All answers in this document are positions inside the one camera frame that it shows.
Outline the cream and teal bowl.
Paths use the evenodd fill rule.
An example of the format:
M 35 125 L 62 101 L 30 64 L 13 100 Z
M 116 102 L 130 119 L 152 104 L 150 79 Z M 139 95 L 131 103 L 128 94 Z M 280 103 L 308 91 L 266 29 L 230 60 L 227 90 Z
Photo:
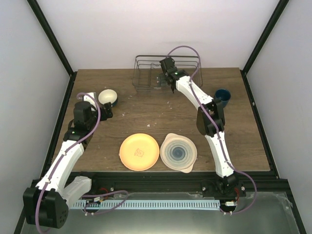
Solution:
M 114 107 L 118 102 L 118 96 L 116 91 L 112 89 L 106 89 L 100 92 L 100 94 L 98 95 L 98 101 L 103 105 L 110 102 L 112 107 Z

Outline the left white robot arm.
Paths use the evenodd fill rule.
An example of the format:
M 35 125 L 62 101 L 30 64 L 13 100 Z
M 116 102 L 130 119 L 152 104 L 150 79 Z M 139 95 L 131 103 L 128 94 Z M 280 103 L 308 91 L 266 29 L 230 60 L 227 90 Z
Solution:
M 94 197 L 100 185 L 85 176 L 77 176 L 69 185 L 68 177 L 86 150 L 100 121 L 113 117 L 112 105 L 107 102 L 96 107 L 88 101 L 74 106 L 74 118 L 69 123 L 61 149 L 46 175 L 35 187 L 23 193 L 26 222 L 49 228 L 61 228 L 73 206 L 84 194 Z

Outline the black wire dish rack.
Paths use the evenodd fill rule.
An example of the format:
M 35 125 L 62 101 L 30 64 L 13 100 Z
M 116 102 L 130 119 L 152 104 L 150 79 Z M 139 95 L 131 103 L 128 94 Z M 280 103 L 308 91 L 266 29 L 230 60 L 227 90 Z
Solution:
M 198 72 L 193 77 L 197 86 L 203 85 L 201 66 L 198 56 L 178 56 L 170 55 L 175 61 L 178 70 L 185 70 L 192 75 L 196 68 Z M 160 61 L 166 58 L 165 55 L 137 55 L 134 63 L 133 86 L 138 94 L 171 94 L 170 85 L 163 88 L 157 88 L 156 77 L 162 73 Z

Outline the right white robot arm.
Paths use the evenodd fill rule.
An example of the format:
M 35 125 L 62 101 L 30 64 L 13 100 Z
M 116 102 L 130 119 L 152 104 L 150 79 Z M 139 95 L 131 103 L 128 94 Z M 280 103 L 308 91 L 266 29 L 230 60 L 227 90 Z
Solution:
M 172 57 L 160 62 L 160 79 L 166 81 L 172 91 L 181 92 L 197 109 L 196 126 L 205 136 L 214 158 L 217 192 L 228 196 L 238 183 L 225 143 L 225 117 L 221 100 L 206 94 L 185 70 L 179 70 Z

